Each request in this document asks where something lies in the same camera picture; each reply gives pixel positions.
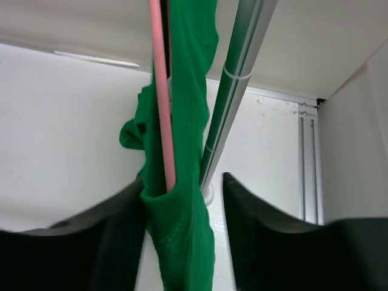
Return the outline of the pink wire hanger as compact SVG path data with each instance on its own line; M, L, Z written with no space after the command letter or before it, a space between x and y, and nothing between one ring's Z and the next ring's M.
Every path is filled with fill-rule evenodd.
M149 7L152 30L153 63L155 69L154 76L156 81L156 91L158 100L164 173L166 178L166 189L169 192L175 186L176 173L172 125L170 119L170 100L167 83L162 14L161 5L159 1L150 0Z

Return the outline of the green t shirt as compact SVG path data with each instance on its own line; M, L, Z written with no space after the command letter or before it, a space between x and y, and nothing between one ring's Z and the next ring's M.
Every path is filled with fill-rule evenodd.
M219 40L216 6L216 1L169 5L175 187L166 189L155 81L143 87L135 117L119 134L123 147L145 152L141 198L166 290L211 290L213 285L215 242L199 168L209 120L206 75Z

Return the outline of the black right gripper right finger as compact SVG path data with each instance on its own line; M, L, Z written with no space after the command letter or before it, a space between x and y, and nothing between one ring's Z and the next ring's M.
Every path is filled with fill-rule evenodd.
M387 219L320 226L292 217L222 178L238 290L386 290Z

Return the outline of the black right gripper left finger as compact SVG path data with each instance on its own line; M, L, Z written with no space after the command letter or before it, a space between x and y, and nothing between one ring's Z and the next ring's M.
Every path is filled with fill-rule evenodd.
M134 290L146 229L136 179L49 228L1 231L1 290Z

